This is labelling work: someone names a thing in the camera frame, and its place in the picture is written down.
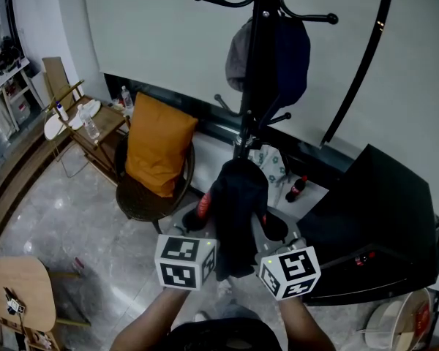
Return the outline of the white roller screen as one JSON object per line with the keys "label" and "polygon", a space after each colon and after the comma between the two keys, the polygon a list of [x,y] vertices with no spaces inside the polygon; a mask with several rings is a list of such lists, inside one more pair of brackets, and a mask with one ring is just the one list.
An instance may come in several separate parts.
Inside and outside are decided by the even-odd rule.
{"label": "white roller screen", "polygon": [[[380,0],[285,0],[293,12],[334,13],[339,22],[307,23],[307,90],[278,130],[317,145],[334,118],[367,46]],[[225,78],[235,33],[252,8],[194,0],[86,0],[100,70],[202,100],[241,103]]]}
{"label": "white roller screen", "polygon": [[439,214],[439,0],[392,0],[358,95],[331,145],[366,145],[425,179]]}

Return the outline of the black garment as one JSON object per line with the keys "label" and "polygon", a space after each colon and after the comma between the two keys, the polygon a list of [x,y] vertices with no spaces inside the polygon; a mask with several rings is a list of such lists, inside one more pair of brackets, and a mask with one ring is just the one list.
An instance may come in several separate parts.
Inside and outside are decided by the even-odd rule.
{"label": "black garment", "polygon": [[217,281],[241,278],[254,272],[258,253],[252,234],[256,216],[265,236],[283,241],[288,226],[267,211],[269,183],[263,171],[252,161],[235,158],[226,162],[217,180],[182,222],[187,230],[202,230],[213,222],[217,250]]}

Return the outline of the black coat rack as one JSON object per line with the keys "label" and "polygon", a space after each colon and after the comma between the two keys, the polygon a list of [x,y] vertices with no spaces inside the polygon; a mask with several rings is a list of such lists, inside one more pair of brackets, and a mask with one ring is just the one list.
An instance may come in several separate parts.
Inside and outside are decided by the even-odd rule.
{"label": "black coat rack", "polygon": [[252,34],[240,111],[237,113],[233,112],[220,95],[215,95],[214,97],[225,111],[241,119],[241,129],[236,136],[233,155],[235,157],[246,157],[249,151],[254,148],[254,145],[259,142],[262,129],[291,117],[289,113],[285,113],[282,116],[278,116],[276,113],[270,124],[263,128],[259,127],[259,122],[266,112],[268,103],[277,95],[274,36],[278,18],[284,16],[298,19],[303,24],[311,22],[329,23],[331,25],[338,24],[339,18],[334,13],[326,15],[299,15],[286,5],[285,0],[195,1],[204,1],[228,8],[241,8],[249,4],[253,6],[251,17]]}

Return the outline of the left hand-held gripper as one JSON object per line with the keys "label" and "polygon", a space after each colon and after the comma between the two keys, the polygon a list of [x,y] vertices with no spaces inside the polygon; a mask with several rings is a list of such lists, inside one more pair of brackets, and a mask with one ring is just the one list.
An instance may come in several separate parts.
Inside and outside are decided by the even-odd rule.
{"label": "left hand-held gripper", "polygon": [[217,227],[196,209],[177,212],[158,236],[154,261],[163,287],[199,291],[217,265]]}

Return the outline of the navy cap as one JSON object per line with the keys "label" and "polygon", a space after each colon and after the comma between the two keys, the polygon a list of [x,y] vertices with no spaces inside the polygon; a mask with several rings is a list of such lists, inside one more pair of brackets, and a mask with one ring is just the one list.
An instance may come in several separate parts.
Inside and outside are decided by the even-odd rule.
{"label": "navy cap", "polygon": [[278,18],[274,49],[277,95],[268,103],[260,128],[270,124],[279,109],[296,104],[307,89],[311,45],[304,24],[295,18]]}

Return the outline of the thin black pole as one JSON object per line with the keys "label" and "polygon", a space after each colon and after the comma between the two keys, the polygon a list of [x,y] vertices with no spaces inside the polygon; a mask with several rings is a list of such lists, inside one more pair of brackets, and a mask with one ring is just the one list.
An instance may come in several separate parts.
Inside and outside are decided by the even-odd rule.
{"label": "thin black pole", "polygon": [[375,52],[378,48],[378,44],[380,42],[380,38],[385,29],[386,20],[389,14],[389,9],[391,6],[391,0],[380,0],[380,5],[378,8],[378,13],[374,22],[374,26],[372,28],[371,35],[369,37],[369,42],[367,43],[366,50],[364,51],[364,55],[362,57],[359,68],[357,69],[356,75],[348,89],[345,98],[342,101],[334,119],[332,120],[329,128],[326,130],[325,135],[323,136],[320,144],[324,146],[329,143],[336,131],[338,130],[340,124],[342,123],[344,117],[350,109],[356,95],[363,83],[363,80],[367,74],[369,66],[373,60]]}

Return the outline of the white round side table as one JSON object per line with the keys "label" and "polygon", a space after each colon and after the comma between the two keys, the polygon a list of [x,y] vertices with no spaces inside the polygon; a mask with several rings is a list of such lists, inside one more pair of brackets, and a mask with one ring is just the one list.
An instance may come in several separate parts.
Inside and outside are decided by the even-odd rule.
{"label": "white round side table", "polygon": [[76,170],[74,173],[69,173],[64,161],[63,161],[63,156],[66,152],[66,150],[64,149],[63,151],[60,151],[58,148],[58,144],[57,144],[57,138],[63,134],[66,130],[66,126],[59,120],[59,118],[56,115],[51,116],[50,118],[48,118],[47,116],[45,117],[45,121],[44,121],[44,136],[45,139],[49,142],[51,142],[51,144],[53,145],[52,148],[52,153],[54,155],[54,159],[56,162],[60,162],[61,166],[63,167],[63,170],[65,172],[65,175],[67,178],[73,178],[75,177],[77,174],[79,174],[87,165],[89,162],[86,162],[85,164],[83,164],[83,166]]}

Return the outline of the red packet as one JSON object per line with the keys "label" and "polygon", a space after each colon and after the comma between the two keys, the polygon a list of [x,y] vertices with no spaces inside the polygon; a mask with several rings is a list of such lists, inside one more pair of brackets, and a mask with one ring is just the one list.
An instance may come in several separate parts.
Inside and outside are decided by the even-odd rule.
{"label": "red packet", "polygon": [[415,319],[414,319],[414,339],[416,342],[423,336],[426,332],[429,323],[430,323],[430,304],[428,301],[425,301],[420,307],[416,310]]}

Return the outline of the wooden board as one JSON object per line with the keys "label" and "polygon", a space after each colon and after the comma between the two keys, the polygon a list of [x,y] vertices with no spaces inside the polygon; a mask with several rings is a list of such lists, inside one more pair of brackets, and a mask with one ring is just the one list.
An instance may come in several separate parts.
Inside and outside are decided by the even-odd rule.
{"label": "wooden board", "polygon": [[69,91],[71,84],[67,79],[60,57],[45,57],[42,58],[42,62],[50,88],[50,98],[56,100],[57,97],[61,97],[66,91]]}

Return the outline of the person's left forearm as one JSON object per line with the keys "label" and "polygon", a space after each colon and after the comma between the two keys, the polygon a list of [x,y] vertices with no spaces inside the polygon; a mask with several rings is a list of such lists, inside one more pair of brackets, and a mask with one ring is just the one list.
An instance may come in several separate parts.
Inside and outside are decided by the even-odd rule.
{"label": "person's left forearm", "polygon": [[169,333],[190,291],[165,288],[114,339],[110,351],[152,351]]}

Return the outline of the large cola bottle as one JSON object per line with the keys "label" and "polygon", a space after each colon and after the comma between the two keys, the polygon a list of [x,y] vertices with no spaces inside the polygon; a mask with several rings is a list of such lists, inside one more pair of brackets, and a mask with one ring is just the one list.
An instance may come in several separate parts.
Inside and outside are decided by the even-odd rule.
{"label": "large cola bottle", "polygon": [[286,201],[289,203],[294,202],[299,197],[299,195],[303,192],[306,185],[307,185],[306,175],[303,175],[302,177],[298,178],[290,188],[290,191],[286,194],[285,196]]}

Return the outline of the white floral cloth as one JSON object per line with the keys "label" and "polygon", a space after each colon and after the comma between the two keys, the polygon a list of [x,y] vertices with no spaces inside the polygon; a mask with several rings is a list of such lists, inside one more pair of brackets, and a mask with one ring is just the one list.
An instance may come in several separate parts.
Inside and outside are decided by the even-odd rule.
{"label": "white floral cloth", "polygon": [[262,145],[258,150],[250,150],[248,158],[265,175],[269,184],[268,206],[276,208],[282,196],[283,186],[288,180],[281,153],[277,148],[270,145]]}

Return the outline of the white round basket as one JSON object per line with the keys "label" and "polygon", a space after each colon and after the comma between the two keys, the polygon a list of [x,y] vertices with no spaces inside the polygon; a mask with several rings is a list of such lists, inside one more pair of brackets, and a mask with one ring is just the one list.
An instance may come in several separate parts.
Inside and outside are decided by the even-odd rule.
{"label": "white round basket", "polygon": [[[430,304],[430,323],[418,342],[414,339],[416,310],[425,301]],[[376,351],[421,351],[431,341],[438,319],[439,292],[420,289],[382,303],[371,314],[365,328],[359,332],[366,345]]]}

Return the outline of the small black-white device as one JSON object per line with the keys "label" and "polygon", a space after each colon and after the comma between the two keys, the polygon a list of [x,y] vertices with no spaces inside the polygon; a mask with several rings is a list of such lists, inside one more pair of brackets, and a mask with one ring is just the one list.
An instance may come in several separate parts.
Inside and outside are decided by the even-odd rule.
{"label": "small black-white device", "polygon": [[7,302],[7,311],[10,315],[23,314],[26,307],[18,300],[16,295],[7,287],[4,288]]}

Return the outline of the white shelf unit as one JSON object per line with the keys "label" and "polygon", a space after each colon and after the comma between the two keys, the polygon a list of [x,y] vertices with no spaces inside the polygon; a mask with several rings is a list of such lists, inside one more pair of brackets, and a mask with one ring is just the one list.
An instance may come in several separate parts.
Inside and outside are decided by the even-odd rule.
{"label": "white shelf unit", "polygon": [[33,98],[43,110],[45,108],[31,78],[26,74],[26,68],[30,65],[30,61],[26,58],[20,58],[17,60],[15,67],[9,72],[5,72],[0,76],[0,95],[4,99],[4,103],[7,108],[7,112],[12,121],[12,125],[16,132],[20,131],[18,120],[12,109],[14,102],[24,97],[24,94],[28,91],[31,92]]}

